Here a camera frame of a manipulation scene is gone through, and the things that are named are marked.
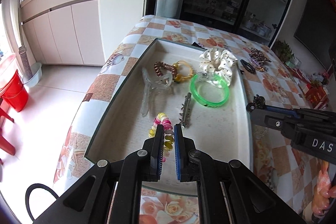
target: white lettering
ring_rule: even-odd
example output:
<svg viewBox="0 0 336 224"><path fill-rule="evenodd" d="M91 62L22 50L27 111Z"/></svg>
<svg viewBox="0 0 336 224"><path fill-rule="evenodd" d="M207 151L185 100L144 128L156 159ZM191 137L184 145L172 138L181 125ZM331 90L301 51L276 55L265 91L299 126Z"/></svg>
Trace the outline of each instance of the white lettering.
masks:
<svg viewBox="0 0 336 224"><path fill-rule="evenodd" d="M333 146L334 146L334 145L333 145L332 143L331 143L331 144L329 144L329 148L328 148L328 150L327 150L327 151L328 151L328 152L331 152L331 150L333 150Z"/></svg>
<svg viewBox="0 0 336 224"><path fill-rule="evenodd" d="M323 148L324 150L324 142L321 144L320 149Z"/></svg>
<svg viewBox="0 0 336 224"><path fill-rule="evenodd" d="M318 143L319 143L319 141L317 139L314 139L312 147L317 147Z"/></svg>

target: green bracelet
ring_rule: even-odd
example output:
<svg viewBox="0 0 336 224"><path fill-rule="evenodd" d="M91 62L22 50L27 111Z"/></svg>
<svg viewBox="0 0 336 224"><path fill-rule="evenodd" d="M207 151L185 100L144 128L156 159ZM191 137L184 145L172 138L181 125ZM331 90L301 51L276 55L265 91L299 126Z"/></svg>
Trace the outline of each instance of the green bracelet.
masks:
<svg viewBox="0 0 336 224"><path fill-rule="evenodd" d="M197 91L196 82L200 81L216 81L223 89L224 99L220 102L210 102L203 98ZM229 99L229 87L222 77L213 72L198 72L196 73L190 81L190 92L195 98L195 100L203 106L206 107L220 107Z"/></svg>

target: white cabinet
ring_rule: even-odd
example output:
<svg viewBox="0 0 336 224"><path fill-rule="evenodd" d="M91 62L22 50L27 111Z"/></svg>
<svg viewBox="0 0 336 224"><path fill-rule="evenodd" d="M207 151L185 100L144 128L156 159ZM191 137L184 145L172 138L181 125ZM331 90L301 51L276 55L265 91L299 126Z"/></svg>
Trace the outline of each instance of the white cabinet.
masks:
<svg viewBox="0 0 336 224"><path fill-rule="evenodd" d="M31 48L31 51L34 54L35 60L37 62L40 62L42 64L45 64L46 61L44 59L43 53L41 51L40 44L37 40L36 33L35 33L35 28L33 21L28 21L27 23L22 25L23 30L25 32L27 41L29 42L29 46Z"/></svg>
<svg viewBox="0 0 336 224"><path fill-rule="evenodd" d="M51 32L48 14L43 14L31 21L34 25L36 37L46 64L61 64L62 61L59 57L53 33Z"/></svg>
<svg viewBox="0 0 336 224"><path fill-rule="evenodd" d="M50 26L63 64L83 64L79 50L71 6L48 13Z"/></svg>
<svg viewBox="0 0 336 224"><path fill-rule="evenodd" d="M71 8L84 64L103 65L105 60L100 38L98 0L76 3Z"/></svg>

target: screw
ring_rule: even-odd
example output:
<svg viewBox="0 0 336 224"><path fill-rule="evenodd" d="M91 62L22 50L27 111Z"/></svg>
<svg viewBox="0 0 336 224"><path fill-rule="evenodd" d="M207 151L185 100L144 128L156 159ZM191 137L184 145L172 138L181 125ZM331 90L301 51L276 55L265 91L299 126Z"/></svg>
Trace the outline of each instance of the screw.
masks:
<svg viewBox="0 0 336 224"><path fill-rule="evenodd" d="M107 165L107 160L99 160L97 165L98 167L105 167Z"/></svg>
<svg viewBox="0 0 336 224"><path fill-rule="evenodd" d="M191 151L189 152L189 154L190 154L192 157L198 157L198 156L200 156L201 152L200 152L200 150L194 149L194 150L191 150Z"/></svg>
<svg viewBox="0 0 336 224"><path fill-rule="evenodd" d="M231 160L230 161L230 165L233 167L233 168L239 168L241 166L241 162L239 160Z"/></svg>
<svg viewBox="0 0 336 224"><path fill-rule="evenodd" d="M142 150L139 150L137 154L139 157L143 157L147 155L147 151L142 149Z"/></svg>

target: tray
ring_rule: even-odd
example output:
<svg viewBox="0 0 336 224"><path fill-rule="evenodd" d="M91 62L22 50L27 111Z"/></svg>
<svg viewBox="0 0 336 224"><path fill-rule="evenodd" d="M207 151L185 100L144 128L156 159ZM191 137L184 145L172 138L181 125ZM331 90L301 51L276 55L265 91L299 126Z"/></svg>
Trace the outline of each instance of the tray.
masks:
<svg viewBox="0 0 336 224"><path fill-rule="evenodd" d="M154 118L165 112L172 124L179 123L179 112L184 97L189 92L189 81L172 83L172 92L152 96L152 104L146 117L140 113L144 83L141 68L154 75L154 63L162 61L173 64L184 60L199 71L199 55L203 52L189 45L156 40L148 47L133 70L116 92L106 109L85 157L93 163L100 159L110 162L124 159L129 153L142 148L148 138ZM183 130L185 137L192 138L196 148L216 160L228 162L239 159L252 169L252 137L247 101L238 67L230 85L229 100L219 108L207 108L197 102L190 103L190 126ZM180 183L176 177L175 151L170 151L163 163L161 179L158 182L143 182L143 186L157 191L197 195L196 182Z"/></svg>

